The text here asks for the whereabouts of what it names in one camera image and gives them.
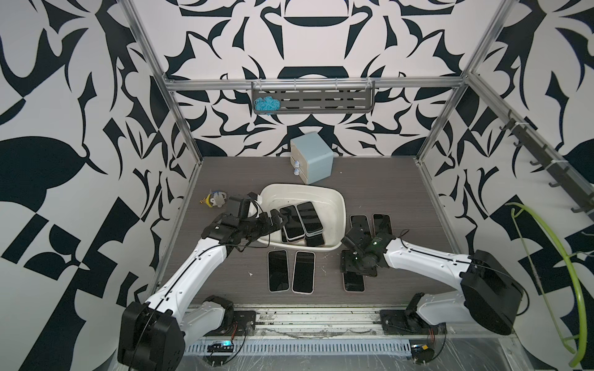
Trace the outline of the pink case smartphone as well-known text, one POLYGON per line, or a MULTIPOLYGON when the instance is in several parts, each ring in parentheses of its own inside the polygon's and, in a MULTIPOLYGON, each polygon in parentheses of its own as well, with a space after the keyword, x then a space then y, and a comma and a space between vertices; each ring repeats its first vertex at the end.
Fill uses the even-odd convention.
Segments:
POLYGON ((354 272, 343 273, 343 288, 346 292, 362 293, 365 291, 364 277, 354 272))

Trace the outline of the dark smartphone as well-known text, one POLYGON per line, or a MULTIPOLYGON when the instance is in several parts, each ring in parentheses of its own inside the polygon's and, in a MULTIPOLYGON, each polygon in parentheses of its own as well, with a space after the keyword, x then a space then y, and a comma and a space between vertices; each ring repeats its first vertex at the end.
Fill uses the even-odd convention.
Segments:
POLYGON ((393 234, 391 218, 387 214, 374 214, 373 226, 375 235, 379 233, 393 234))
POLYGON ((351 216, 351 227, 358 233, 371 236, 371 230, 368 223, 368 218, 365 215, 352 215, 351 216))

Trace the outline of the grey edge smartphone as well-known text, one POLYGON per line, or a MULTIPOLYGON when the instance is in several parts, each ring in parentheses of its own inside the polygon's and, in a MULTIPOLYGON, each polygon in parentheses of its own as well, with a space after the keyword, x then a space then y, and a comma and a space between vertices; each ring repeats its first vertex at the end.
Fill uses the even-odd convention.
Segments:
POLYGON ((268 277, 270 292, 286 292, 289 290, 289 262, 286 250, 269 252, 268 277))

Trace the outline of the white case smartphone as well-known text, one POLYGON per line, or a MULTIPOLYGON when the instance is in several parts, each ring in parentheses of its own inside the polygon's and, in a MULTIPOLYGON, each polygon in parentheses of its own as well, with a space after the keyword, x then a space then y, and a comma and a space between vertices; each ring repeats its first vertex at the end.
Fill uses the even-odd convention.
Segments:
POLYGON ((316 255, 313 252, 298 251, 292 279, 292 291, 298 294, 311 295, 314 292, 316 255))

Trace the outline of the white plastic storage tub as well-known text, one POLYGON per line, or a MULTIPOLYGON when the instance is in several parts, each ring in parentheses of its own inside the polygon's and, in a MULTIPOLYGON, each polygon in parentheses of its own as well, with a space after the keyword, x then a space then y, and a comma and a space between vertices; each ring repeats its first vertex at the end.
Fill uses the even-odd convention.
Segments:
POLYGON ((328 252, 340 247, 347 226, 347 212, 343 196, 337 190, 313 185, 276 183, 267 185, 259 194, 261 208, 268 212, 281 207, 312 202, 323 224, 324 244, 320 247, 308 247, 305 241, 282 242, 280 231, 258 239, 269 247, 289 250, 308 250, 328 252))

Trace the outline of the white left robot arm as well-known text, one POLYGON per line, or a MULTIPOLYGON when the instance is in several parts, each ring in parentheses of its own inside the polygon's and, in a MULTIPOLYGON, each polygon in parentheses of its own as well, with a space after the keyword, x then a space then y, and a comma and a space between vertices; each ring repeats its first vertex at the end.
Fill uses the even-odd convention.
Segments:
POLYGON ((188 345, 232 323, 230 301, 211 296, 195 310, 190 304, 207 278, 235 249, 269 237, 288 222, 287 216, 261 208, 261 197, 232 196, 226 210, 200 235, 182 266, 143 303, 124 311, 117 360, 130 370, 175 370, 188 345))

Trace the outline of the small yellow white toy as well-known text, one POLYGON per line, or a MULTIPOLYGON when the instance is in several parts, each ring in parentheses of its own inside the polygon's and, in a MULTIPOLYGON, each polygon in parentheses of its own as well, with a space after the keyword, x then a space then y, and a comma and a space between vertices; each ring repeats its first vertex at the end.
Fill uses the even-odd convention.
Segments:
POLYGON ((209 208, 222 208, 227 203, 227 193, 221 190, 210 191, 200 203, 209 208))

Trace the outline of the right small circuit board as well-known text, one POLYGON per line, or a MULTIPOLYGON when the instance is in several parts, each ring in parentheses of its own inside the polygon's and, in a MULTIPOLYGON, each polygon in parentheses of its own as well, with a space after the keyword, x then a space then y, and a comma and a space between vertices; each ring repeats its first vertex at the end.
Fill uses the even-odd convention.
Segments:
POLYGON ((435 351, 426 344, 414 344, 411 346, 411 359, 415 364, 427 364, 433 360, 435 351))

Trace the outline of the left green-lit circuit board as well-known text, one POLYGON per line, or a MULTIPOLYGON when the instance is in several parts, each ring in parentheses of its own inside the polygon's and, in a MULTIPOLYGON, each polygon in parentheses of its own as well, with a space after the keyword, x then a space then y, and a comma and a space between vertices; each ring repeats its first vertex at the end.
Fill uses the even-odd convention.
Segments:
POLYGON ((235 344, 231 340, 216 341, 207 346, 207 353, 233 353, 235 344))

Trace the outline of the blue crumpled cloth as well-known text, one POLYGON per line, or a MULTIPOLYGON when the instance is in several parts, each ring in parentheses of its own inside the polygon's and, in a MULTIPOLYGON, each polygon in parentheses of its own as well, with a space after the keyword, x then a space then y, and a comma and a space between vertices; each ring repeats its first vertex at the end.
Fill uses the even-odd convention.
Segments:
POLYGON ((258 97, 254 102, 254 109, 260 114, 271 114, 280 108, 281 101, 272 96, 258 97))

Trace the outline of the green hoop tube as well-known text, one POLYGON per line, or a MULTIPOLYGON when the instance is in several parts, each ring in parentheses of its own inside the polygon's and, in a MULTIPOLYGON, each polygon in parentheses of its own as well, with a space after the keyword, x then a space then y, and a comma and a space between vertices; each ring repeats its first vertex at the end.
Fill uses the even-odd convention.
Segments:
POLYGON ((524 252, 526 253, 527 263, 532 271, 533 281, 535 282, 535 286, 542 296, 544 305, 549 312, 559 341, 566 351, 572 354, 572 358, 569 360, 569 367, 575 369, 581 365, 586 357, 589 329, 586 296, 583 291, 581 279, 572 262, 572 255, 567 252, 560 238, 552 228, 549 227, 542 217, 530 207, 519 202, 508 202, 506 203, 506 206, 510 207, 510 218, 514 225, 515 232, 522 243, 524 252), (538 225, 538 228, 545 235, 545 238, 552 245, 559 257, 559 262, 553 264, 552 267, 547 268, 546 271, 540 272, 538 270, 536 261, 532 258, 532 252, 530 252, 528 245, 525 242, 527 238, 522 233, 520 223, 518 222, 521 215, 524 213, 529 215, 538 225), (548 293, 563 288, 570 288, 572 292, 572 307, 577 315, 577 334, 575 335, 563 332, 562 327, 559 324, 560 317, 555 313, 555 306, 553 306, 548 297, 548 293))

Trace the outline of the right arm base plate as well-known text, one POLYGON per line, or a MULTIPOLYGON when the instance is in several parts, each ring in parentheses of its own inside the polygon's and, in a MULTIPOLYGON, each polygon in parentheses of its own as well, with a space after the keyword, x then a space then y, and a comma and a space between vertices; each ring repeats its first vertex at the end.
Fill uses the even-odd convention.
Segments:
POLYGON ((438 335, 447 333, 446 325, 430 325, 416 312, 380 310, 380 323, 385 335, 438 335))

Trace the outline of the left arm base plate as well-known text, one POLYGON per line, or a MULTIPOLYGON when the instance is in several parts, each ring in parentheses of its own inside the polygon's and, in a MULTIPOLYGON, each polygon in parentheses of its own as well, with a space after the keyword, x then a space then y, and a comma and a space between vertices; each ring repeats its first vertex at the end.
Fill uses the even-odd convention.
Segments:
POLYGON ((234 311, 231 325, 228 328, 226 336, 243 337, 252 336, 255 331, 257 312, 254 310, 234 311))

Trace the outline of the grey slotted wall rack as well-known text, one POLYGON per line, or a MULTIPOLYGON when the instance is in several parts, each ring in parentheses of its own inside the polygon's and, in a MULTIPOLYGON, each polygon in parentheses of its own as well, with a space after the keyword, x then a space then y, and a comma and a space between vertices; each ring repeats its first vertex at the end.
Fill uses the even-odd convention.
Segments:
POLYGON ((251 90, 252 110, 260 114, 254 109, 255 99, 272 96, 281 101, 281 108, 271 114, 365 114, 374 107, 375 90, 375 83, 370 80, 255 82, 251 90))

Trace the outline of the black wall hook rail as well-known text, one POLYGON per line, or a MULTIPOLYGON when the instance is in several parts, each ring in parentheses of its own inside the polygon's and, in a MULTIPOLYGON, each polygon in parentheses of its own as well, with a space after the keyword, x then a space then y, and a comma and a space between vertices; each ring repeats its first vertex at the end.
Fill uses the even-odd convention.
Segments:
POLYGON ((512 109, 507 110, 507 122, 500 127, 515 138, 514 146, 519 152, 525 149, 532 157, 529 162, 537 170, 552 177, 551 188, 561 188, 572 199, 573 213, 584 214, 593 220, 593 185, 568 159, 563 157, 528 122, 522 121, 512 109))

